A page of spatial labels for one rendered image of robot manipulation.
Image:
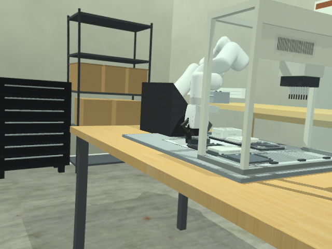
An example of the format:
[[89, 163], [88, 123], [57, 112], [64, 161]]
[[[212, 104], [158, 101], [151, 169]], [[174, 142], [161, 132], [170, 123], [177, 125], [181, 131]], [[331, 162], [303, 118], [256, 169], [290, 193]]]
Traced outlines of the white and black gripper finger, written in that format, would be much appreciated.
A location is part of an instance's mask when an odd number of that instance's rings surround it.
[[187, 118], [187, 119], [181, 124], [181, 127], [182, 127], [183, 131], [184, 131], [185, 134], [186, 134], [186, 143], [188, 143], [188, 140], [191, 139], [191, 132], [192, 132], [192, 130], [193, 130], [192, 128], [189, 127], [189, 125], [188, 125], [187, 128], [185, 127], [186, 124], [188, 124], [188, 122], [189, 122], [189, 118]]

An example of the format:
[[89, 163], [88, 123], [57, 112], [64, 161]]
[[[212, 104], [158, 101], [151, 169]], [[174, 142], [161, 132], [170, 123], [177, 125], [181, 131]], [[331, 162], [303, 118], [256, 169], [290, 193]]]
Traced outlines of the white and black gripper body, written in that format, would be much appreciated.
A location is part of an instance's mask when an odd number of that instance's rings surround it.
[[189, 122], [185, 127], [189, 125], [189, 127], [192, 129], [199, 129], [200, 112], [197, 112], [198, 106], [199, 105], [196, 104], [187, 105], [185, 120], [189, 118]]

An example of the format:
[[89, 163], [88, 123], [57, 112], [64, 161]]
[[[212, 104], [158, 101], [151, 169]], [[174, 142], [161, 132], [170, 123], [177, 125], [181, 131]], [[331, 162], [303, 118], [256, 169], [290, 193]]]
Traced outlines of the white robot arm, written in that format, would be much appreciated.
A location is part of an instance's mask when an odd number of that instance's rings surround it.
[[[183, 97], [190, 91], [190, 104], [201, 104], [204, 58], [199, 65], [191, 64], [180, 79], [174, 84]], [[200, 112], [201, 105], [197, 112]]]

